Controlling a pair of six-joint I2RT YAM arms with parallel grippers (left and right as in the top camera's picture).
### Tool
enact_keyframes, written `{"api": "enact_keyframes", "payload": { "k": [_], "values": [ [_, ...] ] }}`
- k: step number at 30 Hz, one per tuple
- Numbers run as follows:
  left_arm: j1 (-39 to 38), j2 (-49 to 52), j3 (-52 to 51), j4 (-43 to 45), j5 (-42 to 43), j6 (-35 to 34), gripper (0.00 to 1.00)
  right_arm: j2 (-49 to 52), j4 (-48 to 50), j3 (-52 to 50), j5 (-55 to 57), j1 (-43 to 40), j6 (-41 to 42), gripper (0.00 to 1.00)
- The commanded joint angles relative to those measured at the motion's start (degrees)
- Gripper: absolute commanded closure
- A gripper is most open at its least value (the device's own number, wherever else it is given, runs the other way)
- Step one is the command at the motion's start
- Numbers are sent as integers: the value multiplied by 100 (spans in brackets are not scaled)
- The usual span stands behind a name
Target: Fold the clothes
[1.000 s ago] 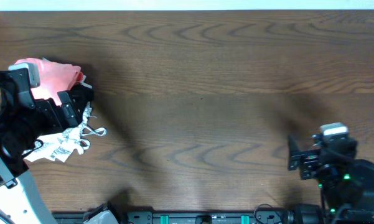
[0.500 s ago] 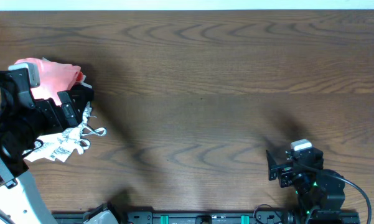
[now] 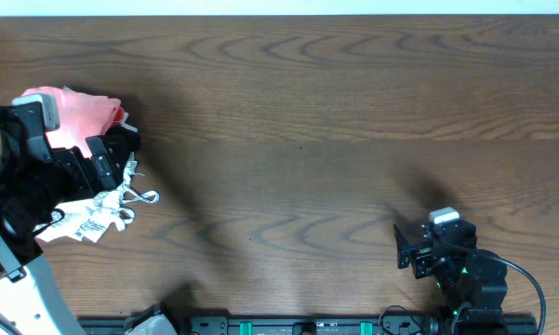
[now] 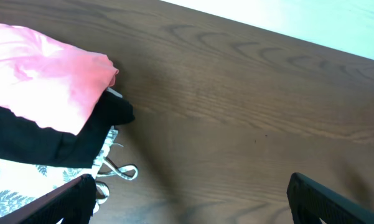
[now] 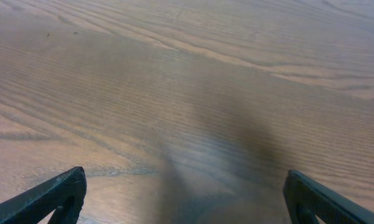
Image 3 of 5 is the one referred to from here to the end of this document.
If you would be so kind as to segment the pink cloth garment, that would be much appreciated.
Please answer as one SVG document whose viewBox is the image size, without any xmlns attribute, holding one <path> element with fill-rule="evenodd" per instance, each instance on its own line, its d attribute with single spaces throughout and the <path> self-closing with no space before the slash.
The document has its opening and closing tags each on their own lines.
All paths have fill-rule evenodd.
<svg viewBox="0 0 559 335">
<path fill-rule="evenodd" d="M 126 111 L 116 98 L 75 92 L 67 87 L 30 88 L 23 96 L 33 94 L 47 94 L 56 99 L 60 127 L 47 133 L 51 148 L 77 147 L 84 158 L 92 155 L 86 138 L 104 135 L 126 120 Z"/>
</svg>

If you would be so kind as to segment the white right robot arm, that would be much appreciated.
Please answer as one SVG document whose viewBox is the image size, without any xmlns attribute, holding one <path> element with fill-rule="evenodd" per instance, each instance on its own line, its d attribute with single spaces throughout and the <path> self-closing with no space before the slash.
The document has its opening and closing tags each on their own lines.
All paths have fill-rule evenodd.
<svg viewBox="0 0 559 335">
<path fill-rule="evenodd" d="M 412 245 L 394 226 L 397 265 L 417 279 L 431 276 L 446 298 L 444 334 L 508 334 L 501 305 L 508 292 L 507 268 L 494 253 L 476 247 L 476 226 L 455 219 L 424 226 L 422 243 Z"/>
</svg>

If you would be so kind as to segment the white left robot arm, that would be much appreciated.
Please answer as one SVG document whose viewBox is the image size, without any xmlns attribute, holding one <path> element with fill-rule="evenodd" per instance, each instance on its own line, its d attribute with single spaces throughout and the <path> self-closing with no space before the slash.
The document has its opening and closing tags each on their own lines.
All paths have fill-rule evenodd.
<svg viewBox="0 0 559 335">
<path fill-rule="evenodd" d="M 50 147 L 47 133 L 59 126 L 53 102 L 0 106 L 0 334 L 83 333 L 36 238 L 61 203 L 116 189 L 140 147 L 136 132 L 116 126 L 87 138 L 85 158 Z"/>
</svg>

